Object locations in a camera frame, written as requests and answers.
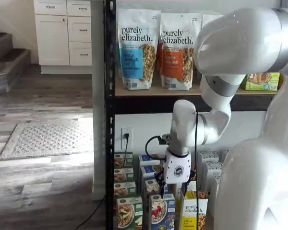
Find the white cabinet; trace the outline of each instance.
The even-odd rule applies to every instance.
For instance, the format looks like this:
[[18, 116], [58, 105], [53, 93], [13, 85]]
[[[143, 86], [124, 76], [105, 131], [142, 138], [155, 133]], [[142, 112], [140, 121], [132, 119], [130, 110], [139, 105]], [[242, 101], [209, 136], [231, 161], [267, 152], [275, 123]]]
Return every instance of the white cabinet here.
[[35, 15], [40, 65], [69, 65], [66, 16]]
[[91, 72], [91, 1], [33, 1], [42, 73]]
[[66, 15], [66, 0], [34, 0], [35, 14]]
[[91, 17], [90, 1], [67, 0], [67, 15]]
[[71, 66], [92, 65], [92, 44], [90, 42], [69, 42]]
[[91, 18], [68, 17], [70, 42], [91, 42]]

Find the black shelf frame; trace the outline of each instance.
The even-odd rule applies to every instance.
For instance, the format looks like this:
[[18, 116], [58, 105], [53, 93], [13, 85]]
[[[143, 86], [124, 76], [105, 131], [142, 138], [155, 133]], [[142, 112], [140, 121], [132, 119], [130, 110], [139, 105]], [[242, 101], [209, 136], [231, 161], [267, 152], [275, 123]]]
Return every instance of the black shelf frame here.
[[[232, 111], [265, 111], [274, 94], [237, 94], [230, 102]], [[159, 114], [172, 113], [175, 101], [192, 102], [198, 112], [209, 112], [211, 108], [200, 95], [179, 96], [116, 96], [115, 114]]]
[[106, 137], [106, 229], [114, 227], [114, 98], [116, 0], [104, 0], [104, 57], [105, 57], [105, 137]]
[[[114, 129], [115, 115], [172, 113], [174, 102], [188, 100], [198, 112], [209, 112], [210, 107], [200, 95], [174, 96], [116, 96], [116, 0], [104, 0], [104, 62], [105, 62], [105, 153], [106, 153], [106, 229], [114, 229]], [[265, 111], [273, 94], [237, 94], [231, 101], [232, 111]]]

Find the baseboard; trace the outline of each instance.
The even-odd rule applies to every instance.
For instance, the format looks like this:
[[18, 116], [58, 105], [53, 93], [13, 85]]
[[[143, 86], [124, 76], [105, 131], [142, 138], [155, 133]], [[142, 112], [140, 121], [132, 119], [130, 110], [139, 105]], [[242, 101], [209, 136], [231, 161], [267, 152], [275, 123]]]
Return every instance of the baseboard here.
[[42, 74], [92, 74], [92, 66], [41, 66]]
[[92, 200], [101, 200], [104, 195], [106, 194], [104, 184], [94, 184], [93, 191], [92, 191]]

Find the staircase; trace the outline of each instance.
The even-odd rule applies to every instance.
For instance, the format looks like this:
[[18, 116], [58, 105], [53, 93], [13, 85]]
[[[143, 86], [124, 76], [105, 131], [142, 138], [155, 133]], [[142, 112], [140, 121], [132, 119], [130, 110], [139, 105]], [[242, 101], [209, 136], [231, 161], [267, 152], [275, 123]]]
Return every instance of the staircase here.
[[0, 94], [9, 92], [30, 64], [30, 50], [14, 49], [12, 35], [0, 33]]

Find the wooden floor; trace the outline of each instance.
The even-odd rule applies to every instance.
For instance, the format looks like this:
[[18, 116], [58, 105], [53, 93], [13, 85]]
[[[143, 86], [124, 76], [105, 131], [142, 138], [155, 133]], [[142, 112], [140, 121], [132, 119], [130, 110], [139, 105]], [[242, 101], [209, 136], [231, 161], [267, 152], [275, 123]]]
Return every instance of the wooden floor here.
[[[0, 153], [25, 121], [92, 117], [91, 75], [41, 75], [31, 66], [0, 96]], [[0, 230], [73, 230], [95, 209], [94, 156], [0, 161]], [[104, 229], [104, 207], [82, 229]]]

